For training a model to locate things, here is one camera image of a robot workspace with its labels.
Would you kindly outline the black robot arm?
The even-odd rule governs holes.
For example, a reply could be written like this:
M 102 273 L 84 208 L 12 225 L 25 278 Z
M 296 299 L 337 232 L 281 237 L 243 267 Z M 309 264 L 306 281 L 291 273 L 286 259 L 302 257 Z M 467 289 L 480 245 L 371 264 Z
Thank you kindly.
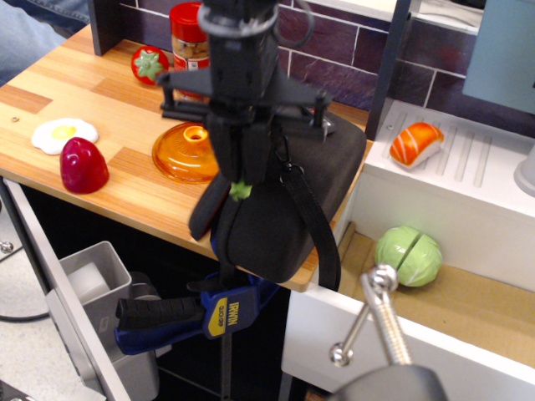
M 162 74 L 162 114 L 202 122 L 221 174 L 229 181 L 258 185 L 265 176 L 274 135 L 326 134 L 330 95 L 287 76 L 278 47 L 300 47 L 314 28 L 313 14 L 300 3 L 308 31 L 294 42 L 278 31 L 276 1 L 205 1 L 197 13 L 207 34 L 206 69 Z

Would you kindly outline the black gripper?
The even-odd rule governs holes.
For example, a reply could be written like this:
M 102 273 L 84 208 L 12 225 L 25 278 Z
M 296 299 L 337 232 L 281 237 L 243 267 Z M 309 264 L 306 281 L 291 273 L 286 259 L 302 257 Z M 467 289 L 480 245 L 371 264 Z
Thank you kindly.
M 208 36 L 210 66 L 162 74 L 162 115 L 204 122 L 221 174 L 246 185 L 262 182 L 271 150 L 271 130 L 257 117 L 274 115 L 283 132 L 324 138 L 333 132 L 325 116 L 331 97 L 292 79 L 278 65 L 278 41 L 270 32 Z M 239 149 L 241 127 L 241 151 Z

